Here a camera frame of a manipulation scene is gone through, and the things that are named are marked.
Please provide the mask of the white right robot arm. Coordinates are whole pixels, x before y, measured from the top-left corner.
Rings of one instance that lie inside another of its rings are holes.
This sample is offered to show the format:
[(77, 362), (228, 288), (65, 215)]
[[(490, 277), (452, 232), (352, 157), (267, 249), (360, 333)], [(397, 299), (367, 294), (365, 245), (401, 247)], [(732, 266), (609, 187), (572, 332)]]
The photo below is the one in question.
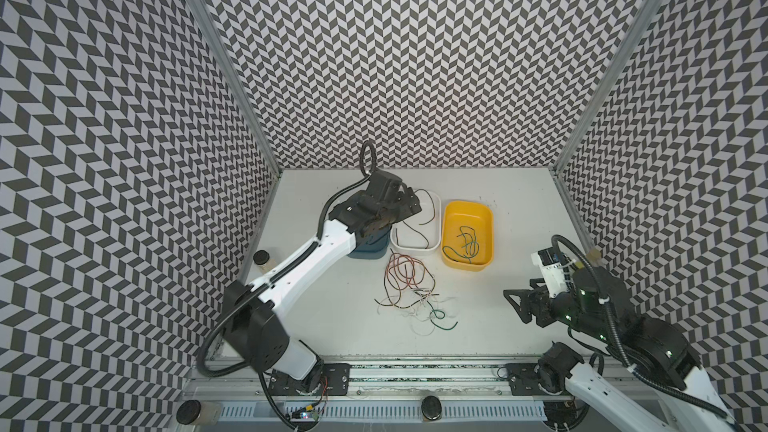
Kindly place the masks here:
[[(540, 278), (526, 289), (503, 293), (520, 320), (540, 328), (561, 323), (568, 334), (582, 333), (600, 343), (590, 357), (555, 342), (533, 364), (506, 365), (513, 395), (547, 396), (549, 430), (574, 431), (591, 411), (620, 431), (739, 430), (688, 339), (671, 323), (638, 312), (622, 279), (591, 264), (562, 235), (533, 253), (532, 262)], [(656, 394), (663, 418), (604, 377), (607, 358)]]

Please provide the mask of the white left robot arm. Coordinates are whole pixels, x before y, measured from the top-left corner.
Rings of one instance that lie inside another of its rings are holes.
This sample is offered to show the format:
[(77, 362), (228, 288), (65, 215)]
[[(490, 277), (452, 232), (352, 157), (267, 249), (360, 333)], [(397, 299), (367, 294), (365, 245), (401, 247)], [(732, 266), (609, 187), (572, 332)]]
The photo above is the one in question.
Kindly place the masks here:
[(326, 201), (312, 238), (268, 273), (226, 288), (221, 316), (197, 353), (201, 375), (218, 378), (250, 368), (282, 373), (307, 392), (320, 384), (322, 359), (289, 335), (282, 318), (332, 265), (421, 210), (415, 191), (379, 168), (371, 140), (361, 145), (359, 168), (361, 180)]

